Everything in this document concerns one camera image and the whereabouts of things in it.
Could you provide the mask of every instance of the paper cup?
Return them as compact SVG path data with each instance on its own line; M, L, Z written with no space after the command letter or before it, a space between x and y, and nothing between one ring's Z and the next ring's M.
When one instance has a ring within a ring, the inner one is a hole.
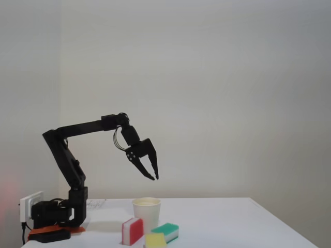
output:
M158 227L161 200L157 198L139 198L133 200L134 217L140 218L144 223L144 234L149 234L152 229Z

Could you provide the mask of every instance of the cable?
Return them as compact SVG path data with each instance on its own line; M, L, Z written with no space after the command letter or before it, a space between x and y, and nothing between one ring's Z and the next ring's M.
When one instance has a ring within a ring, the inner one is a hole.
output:
M26 222L22 222L22 242L23 242L23 245L25 245L25 227L26 227Z
M30 231L32 231L32 229L28 226L28 224L26 224L26 227L27 227L28 229L30 229Z
M58 201L60 201L60 202L63 202L63 201L64 201L64 200L61 199L61 198L54 198L54 199L50 200L50 202L55 201L55 200L58 200Z
M119 128L116 128L116 130L114 132L114 135L113 135L114 145L116 146L117 149L122 150L122 151L125 151L125 148L123 148L122 146L120 146L120 144L118 143L118 140L117 140L117 131L118 131L118 129Z

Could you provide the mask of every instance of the sponge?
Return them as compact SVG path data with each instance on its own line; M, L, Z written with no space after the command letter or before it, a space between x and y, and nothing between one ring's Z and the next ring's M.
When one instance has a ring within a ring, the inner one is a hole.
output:
M167 243L173 241L178 238L179 235L179 227L174 224L166 223L163 226L159 226L152 230L153 233L159 234L163 233L165 241Z
M145 234L145 248L166 248L164 234Z
M133 245L144 235L143 220L131 218L122 224L122 244Z

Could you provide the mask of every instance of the black robotic arm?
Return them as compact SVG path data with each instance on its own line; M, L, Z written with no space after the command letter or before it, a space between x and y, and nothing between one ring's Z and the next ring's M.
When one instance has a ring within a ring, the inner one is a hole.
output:
M32 207L32 219L34 228L54 225L79 227L86 218L86 200L88 197L87 187L84 185L85 174L80 167L80 163L72 155L68 148L67 138L83 135L87 133L116 130L114 142L116 140L117 129L122 128L122 135L129 145L129 148L117 148L123 150L130 162L147 178L154 180L154 177L148 173L139 158L148 155L155 172L156 179L159 179L156 151L150 141L146 139L140 141L140 138L133 126L129 124L129 118L125 113L118 115L102 116L101 120L61 127L56 130L50 130L43 134L45 141L50 147L54 158L67 180L70 191L68 200L60 203L55 201L41 201ZM69 220L71 209L74 209L74 218Z

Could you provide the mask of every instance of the power strip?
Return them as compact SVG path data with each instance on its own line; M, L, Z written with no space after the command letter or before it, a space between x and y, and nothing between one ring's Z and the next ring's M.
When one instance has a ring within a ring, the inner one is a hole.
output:
M39 191L20 199L20 221L22 223L31 219L31 207L42 200L43 191Z

